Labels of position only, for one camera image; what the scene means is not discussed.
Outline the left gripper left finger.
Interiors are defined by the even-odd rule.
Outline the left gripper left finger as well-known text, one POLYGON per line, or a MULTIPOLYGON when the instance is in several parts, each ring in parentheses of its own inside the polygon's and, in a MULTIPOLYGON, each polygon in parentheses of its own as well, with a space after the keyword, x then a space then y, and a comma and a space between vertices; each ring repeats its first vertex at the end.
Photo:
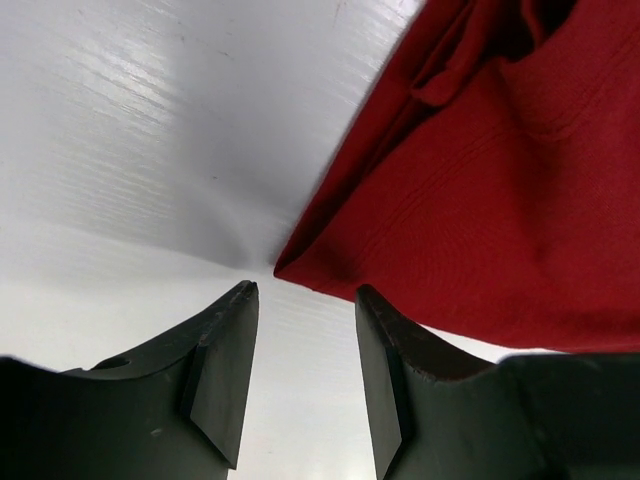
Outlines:
POLYGON ((170 384, 172 415, 237 467, 258 326, 258 286, 242 281, 194 317, 143 344, 69 375, 100 381, 147 382, 158 405, 170 384))

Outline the red t shirt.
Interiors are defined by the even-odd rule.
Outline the red t shirt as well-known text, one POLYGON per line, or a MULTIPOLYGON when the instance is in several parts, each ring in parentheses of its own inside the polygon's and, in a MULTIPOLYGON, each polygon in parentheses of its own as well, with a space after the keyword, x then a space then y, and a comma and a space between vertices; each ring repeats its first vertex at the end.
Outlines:
POLYGON ((274 269, 514 348, 639 347, 639 5, 429 1, 274 269))

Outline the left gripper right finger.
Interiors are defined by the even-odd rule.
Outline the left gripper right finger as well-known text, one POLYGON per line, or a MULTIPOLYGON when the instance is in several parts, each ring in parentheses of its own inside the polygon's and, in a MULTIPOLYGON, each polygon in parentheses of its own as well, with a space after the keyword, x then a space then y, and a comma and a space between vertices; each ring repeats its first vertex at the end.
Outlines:
POLYGON ((437 391, 494 366, 400 313, 371 285, 357 289, 356 330, 378 479, 435 470, 433 442, 448 436, 452 407, 437 391))

